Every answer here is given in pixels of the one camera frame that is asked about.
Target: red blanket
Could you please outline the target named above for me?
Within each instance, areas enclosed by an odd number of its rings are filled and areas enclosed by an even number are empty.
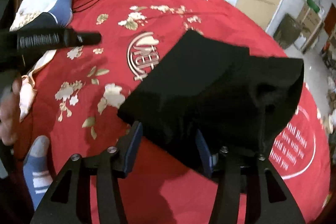
[[[88,1],[74,0],[73,7],[80,11],[97,0]],[[38,94],[22,123],[26,133],[15,147],[16,156],[22,157],[38,135],[47,135],[56,172],[72,154],[99,154],[126,133],[129,126],[117,117],[118,106],[186,29],[249,47],[251,55],[286,56],[270,36],[224,0],[99,0],[75,13],[71,25],[76,30],[99,31],[102,43],[59,50],[38,74]],[[314,220],[328,194],[329,150],[306,87],[270,159],[305,220]],[[94,184],[92,180],[91,209],[93,222],[98,223]],[[134,170],[120,180],[120,190],[130,224],[205,224],[217,186],[143,138]],[[238,223],[244,222],[245,202],[242,195]]]

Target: hand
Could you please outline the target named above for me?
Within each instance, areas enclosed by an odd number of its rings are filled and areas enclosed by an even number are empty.
[[[17,140],[17,130],[20,123],[20,89],[22,79],[18,77],[14,80],[10,95],[0,104],[0,139],[4,145],[13,145]]]

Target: metal screw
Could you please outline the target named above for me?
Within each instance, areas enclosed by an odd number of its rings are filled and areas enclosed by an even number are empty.
[[[265,157],[263,154],[259,154],[259,155],[258,155],[258,159],[259,159],[259,160],[265,160],[266,157]]]
[[[76,161],[76,160],[79,160],[80,157],[81,157],[80,154],[73,154],[73,155],[71,156],[71,160],[72,160],[72,161]]]
[[[117,152],[117,148],[115,146],[110,146],[108,149],[107,149],[107,152],[108,153],[115,153]]]
[[[228,150],[228,148],[226,146],[222,146],[222,148],[220,149],[220,151],[223,152],[223,153],[228,153],[229,152],[229,150]]]

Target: person's foot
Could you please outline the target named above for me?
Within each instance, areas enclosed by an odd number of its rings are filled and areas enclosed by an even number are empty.
[[[71,5],[72,0],[57,0],[48,13],[53,16],[59,26],[65,27],[72,20]]]
[[[34,210],[53,182],[47,167],[48,147],[49,139],[46,136],[37,137],[24,160],[23,173]]]

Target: black fabric bag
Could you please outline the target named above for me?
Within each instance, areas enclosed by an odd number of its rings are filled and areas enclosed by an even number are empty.
[[[303,61],[249,56],[249,49],[187,31],[121,105],[118,116],[188,167],[201,165],[200,129],[209,149],[270,153],[298,105]]]

